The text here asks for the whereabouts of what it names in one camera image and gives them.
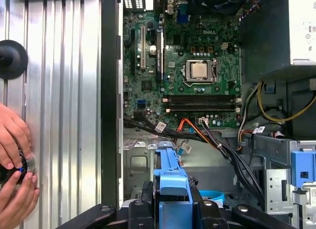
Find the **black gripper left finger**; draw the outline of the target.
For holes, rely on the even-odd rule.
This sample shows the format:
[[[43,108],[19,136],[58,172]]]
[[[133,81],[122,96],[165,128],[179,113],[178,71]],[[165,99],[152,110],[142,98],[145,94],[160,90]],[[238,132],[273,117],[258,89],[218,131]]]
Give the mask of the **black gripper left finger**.
[[[59,229],[154,229],[153,182],[144,182],[139,199],[127,200],[117,209],[98,204],[79,214]]]

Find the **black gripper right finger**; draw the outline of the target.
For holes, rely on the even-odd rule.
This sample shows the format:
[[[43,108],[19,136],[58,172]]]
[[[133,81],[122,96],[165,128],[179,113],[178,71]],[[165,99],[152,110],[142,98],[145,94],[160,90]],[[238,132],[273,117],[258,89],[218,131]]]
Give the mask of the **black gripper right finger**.
[[[247,204],[234,206],[230,211],[215,201],[203,199],[197,189],[198,180],[190,177],[193,197],[193,228],[195,229],[292,229],[294,228]]]

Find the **person's right hand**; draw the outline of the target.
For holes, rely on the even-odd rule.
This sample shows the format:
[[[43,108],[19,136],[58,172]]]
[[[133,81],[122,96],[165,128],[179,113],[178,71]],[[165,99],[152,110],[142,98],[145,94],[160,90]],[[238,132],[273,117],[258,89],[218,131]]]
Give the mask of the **person's right hand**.
[[[23,222],[34,210],[40,190],[38,176],[29,172],[19,189],[15,189],[21,172],[16,171],[0,190],[0,227],[13,229]]]

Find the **person's left hand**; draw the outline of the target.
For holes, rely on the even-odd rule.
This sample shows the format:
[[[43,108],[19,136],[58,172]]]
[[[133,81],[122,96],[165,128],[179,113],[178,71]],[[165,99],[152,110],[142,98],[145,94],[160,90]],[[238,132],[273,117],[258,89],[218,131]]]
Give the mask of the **person's left hand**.
[[[20,168],[20,152],[32,157],[31,133],[26,123],[4,104],[0,105],[0,164],[6,169]]]

